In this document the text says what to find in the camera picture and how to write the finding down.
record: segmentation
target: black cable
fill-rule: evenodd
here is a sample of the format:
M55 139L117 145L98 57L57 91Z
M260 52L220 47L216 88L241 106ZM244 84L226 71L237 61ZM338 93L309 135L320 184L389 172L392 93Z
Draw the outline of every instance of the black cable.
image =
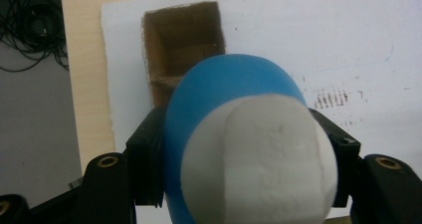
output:
M53 0L42 0L43 4L35 5L32 4L34 0L4 1L9 7L5 14L0 14L0 41L34 63L23 69L0 66L0 70L28 71L50 55L68 70L62 7Z

